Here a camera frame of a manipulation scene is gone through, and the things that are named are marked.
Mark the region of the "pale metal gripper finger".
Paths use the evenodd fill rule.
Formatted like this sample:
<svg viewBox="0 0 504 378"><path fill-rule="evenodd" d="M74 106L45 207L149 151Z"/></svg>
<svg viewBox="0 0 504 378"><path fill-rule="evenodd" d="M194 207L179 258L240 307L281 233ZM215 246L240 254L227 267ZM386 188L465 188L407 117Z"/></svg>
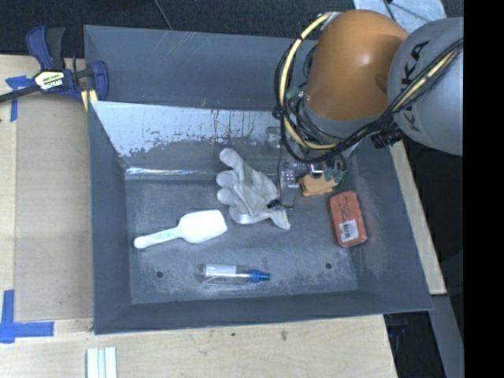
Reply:
<svg viewBox="0 0 504 378"><path fill-rule="evenodd" d="M265 129L264 141L261 146L261 155L264 157L278 156L281 148L280 127L267 127Z"/></svg>
<svg viewBox="0 0 504 378"><path fill-rule="evenodd" d="M280 203L287 208L295 205L299 184L294 170L280 172Z"/></svg>

